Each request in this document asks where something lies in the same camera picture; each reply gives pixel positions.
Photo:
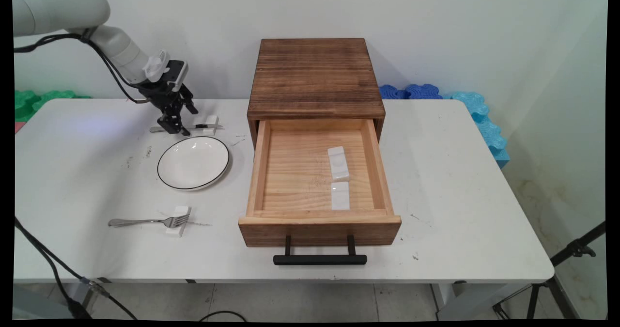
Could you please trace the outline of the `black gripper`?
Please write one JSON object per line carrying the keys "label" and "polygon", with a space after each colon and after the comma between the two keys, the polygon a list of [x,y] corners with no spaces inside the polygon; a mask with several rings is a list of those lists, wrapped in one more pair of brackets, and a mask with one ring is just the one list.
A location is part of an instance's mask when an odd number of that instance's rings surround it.
{"label": "black gripper", "polygon": [[138,83],[138,91],[161,111],[157,123],[169,134],[190,135],[182,123],[183,107],[192,115],[199,113],[193,103],[193,93],[184,84],[188,71],[188,62],[171,60],[159,80]]}

